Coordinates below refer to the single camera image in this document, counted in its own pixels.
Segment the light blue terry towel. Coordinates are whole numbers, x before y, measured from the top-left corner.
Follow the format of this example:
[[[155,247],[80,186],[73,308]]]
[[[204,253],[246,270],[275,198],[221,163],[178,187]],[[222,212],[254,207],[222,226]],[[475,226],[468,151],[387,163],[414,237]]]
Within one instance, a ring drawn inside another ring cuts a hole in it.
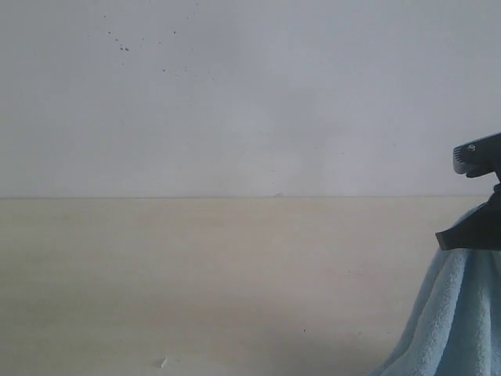
[[[437,251],[409,319],[373,375],[500,373],[500,254]]]

